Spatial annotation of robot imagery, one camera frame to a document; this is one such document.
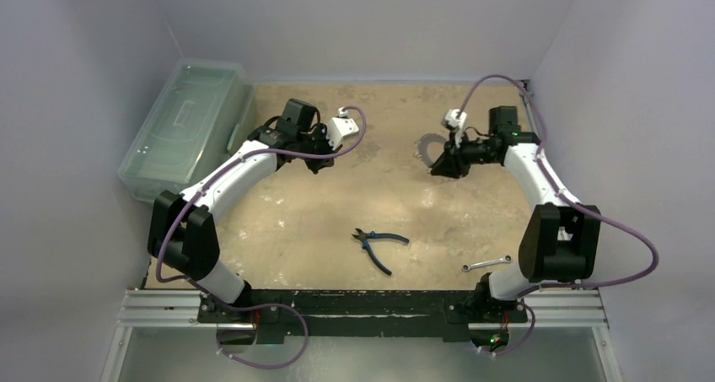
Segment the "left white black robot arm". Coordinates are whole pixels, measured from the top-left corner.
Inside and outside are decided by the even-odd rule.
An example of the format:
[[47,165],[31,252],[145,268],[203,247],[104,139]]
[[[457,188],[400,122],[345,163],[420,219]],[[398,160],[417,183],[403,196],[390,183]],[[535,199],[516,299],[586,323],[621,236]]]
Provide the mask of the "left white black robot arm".
[[318,173],[334,164],[346,137],[358,133],[340,110],[322,121],[318,109],[290,99],[281,115],[257,127],[239,150],[206,178],[179,192],[162,191],[153,203],[148,253],[156,277],[168,266],[219,299],[218,310],[240,322],[251,311],[251,286],[220,259],[217,220],[259,181],[294,159]]

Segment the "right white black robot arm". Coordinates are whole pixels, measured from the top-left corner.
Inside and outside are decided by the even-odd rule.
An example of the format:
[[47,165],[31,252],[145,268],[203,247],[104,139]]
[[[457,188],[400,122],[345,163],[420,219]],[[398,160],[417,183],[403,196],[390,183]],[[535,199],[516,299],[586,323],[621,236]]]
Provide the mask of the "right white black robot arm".
[[538,136],[522,130],[516,108],[490,109],[488,134],[474,140],[466,134],[465,120],[461,110],[445,113],[442,125],[449,138],[430,168],[431,175],[459,179],[473,165],[500,164],[515,178],[532,208],[513,263],[485,274],[464,304],[483,320],[494,320],[514,307],[528,288],[590,278],[600,224],[574,208],[578,199],[553,172]]

